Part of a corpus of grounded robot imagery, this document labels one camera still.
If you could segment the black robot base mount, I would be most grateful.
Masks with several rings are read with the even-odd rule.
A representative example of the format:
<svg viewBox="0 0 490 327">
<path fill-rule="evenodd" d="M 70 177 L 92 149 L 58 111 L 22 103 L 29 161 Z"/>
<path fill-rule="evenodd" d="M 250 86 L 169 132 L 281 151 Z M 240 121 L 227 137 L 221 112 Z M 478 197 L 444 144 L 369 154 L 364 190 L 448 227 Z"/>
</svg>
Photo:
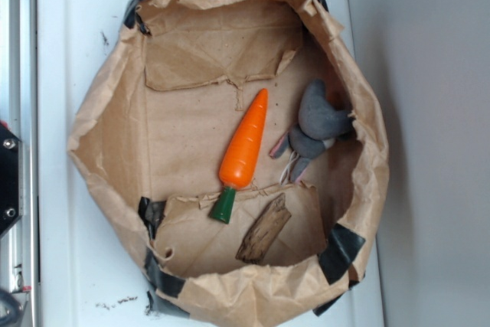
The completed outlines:
<svg viewBox="0 0 490 327">
<path fill-rule="evenodd" d="M 20 210 L 20 141 L 1 121 L 1 237 L 5 236 L 21 216 Z"/>
</svg>

